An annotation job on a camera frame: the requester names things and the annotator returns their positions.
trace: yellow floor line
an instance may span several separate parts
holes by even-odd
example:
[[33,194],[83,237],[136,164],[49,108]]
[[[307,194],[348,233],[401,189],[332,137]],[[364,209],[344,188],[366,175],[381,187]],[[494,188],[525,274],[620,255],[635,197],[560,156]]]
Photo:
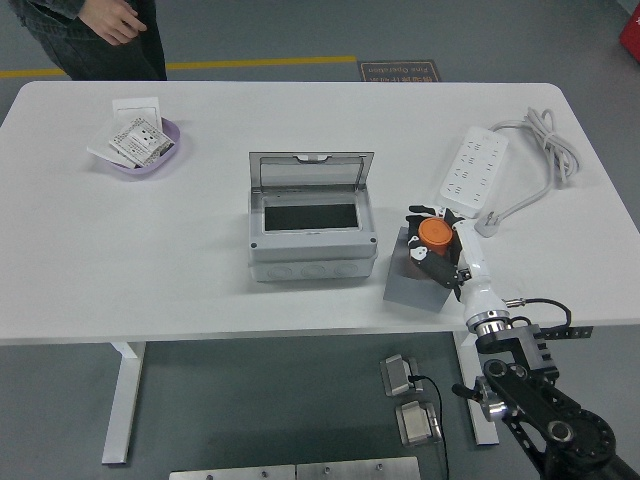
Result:
[[[272,67],[285,65],[313,65],[322,63],[355,63],[353,55],[334,57],[297,57],[297,58],[262,58],[255,60],[220,60],[213,62],[176,62],[167,63],[167,70],[204,70],[208,68],[243,68],[243,67]],[[31,70],[0,71],[1,78],[21,77],[50,77],[64,75],[59,68],[41,68]]]

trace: power strip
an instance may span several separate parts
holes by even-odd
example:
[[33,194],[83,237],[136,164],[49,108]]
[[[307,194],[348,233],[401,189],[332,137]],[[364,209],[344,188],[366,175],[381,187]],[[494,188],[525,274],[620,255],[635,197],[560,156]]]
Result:
[[438,203],[465,217],[477,217],[487,201],[507,145],[509,139],[504,135],[470,127],[442,182]]

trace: black wire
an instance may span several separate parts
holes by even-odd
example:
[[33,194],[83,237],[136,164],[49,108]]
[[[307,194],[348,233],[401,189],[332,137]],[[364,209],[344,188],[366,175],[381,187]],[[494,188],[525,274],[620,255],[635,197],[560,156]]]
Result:
[[409,375],[407,379],[411,383],[415,383],[418,380],[429,380],[431,382],[431,385],[433,385],[433,388],[436,389],[436,393],[438,394],[438,404],[440,406],[438,410],[439,410],[439,417],[440,417],[440,433],[442,434],[442,446],[444,447],[444,464],[447,470],[446,478],[447,480],[449,480],[449,452],[447,451],[447,439],[444,436],[444,422],[442,420],[442,395],[440,395],[440,389],[436,385],[436,382],[434,382],[429,377],[426,377],[424,375]]
[[571,310],[569,310],[569,308],[567,308],[564,304],[556,300],[550,300],[548,298],[527,298],[525,299],[525,303],[548,303],[549,305],[554,305],[564,311],[566,318],[564,325],[541,328],[540,332],[542,332],[543,334],[564,332],[571,326]]

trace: orange cap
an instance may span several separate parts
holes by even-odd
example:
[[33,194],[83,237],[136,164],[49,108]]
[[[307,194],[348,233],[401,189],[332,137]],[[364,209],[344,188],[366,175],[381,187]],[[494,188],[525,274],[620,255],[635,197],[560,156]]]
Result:
[[443,219],[431,217],[420,223],[418,237],[429,250],[444,255],[453,239],[453,230]]

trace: cable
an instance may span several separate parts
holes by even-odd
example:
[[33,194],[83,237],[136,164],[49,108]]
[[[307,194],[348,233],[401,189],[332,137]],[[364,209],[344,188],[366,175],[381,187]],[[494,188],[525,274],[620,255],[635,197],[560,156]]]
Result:
[[[550,333],[564,332],[564,331],[568,330],[569,327],[571,326],[571,310],[569,310],[569,308],[566,305],[564,305],[563,303],[558,302],[557,300],[551,300],[549,298],[520,298],[520,299],[517,299],[517,300],[509,300],[509,301],[507,301],[505,303],[507,304],[508,307],[523,307],[528,303],[546,303],[546,304],[558,307],[562,311],[564,311],[564,315],[565,315],[565,323],[564,323],[564,325],[558,325],[558,326],[555,326],[555,327],[541,328],[540,332],[543,335],[550,334]],[[509,324],[511,326],[513,326],[513,322],[516,322],[518,320],[527,321],[529,323],[529,325],[531,325],[531,322],[529,321],[529,319],[527,317],[514,317],[509,321]]]
[[444,421],[442,418],[442,395],[440,395],[440,389],[436,385],[436,382],[424,375],[409,375],[407,377],[407,380],[409,380],[410,383],[415,383],[419,380],[429,380],[431,382],[431,385],[433,385],[433,388],[436,389],[436,393],[438,394],[438,403],[440,405],[440,408],[438,408],[438,410],[440,417],[440,433],[442,434],[442,446],[444,447],[444,464],[447,471],[446,479],[449,480],[449,452],[447,450],[447,439],[444,436]]
[[[550,118],[551,125],[547,125],[545,122],[547,116]],[[551,190],[556,174],[560,177],[562,183],[566,183],[569,177],[578,171],[580,166],[580,156],[575,147],[556,133],[555,118],[553,111],[550,109],[544,110],[542,114],[539,114],[537,110],[529,108],[524,120],[496,123],[490,130],[496,132],[503,128],[523,128],[531,131],[546,155],[548,166],[547,184],[539,192],[504,212],[497,215],[495,212],[490,212],[488,215],[478,219],[475,228],[484,237],[495,235],[502,220],[544,197]]]

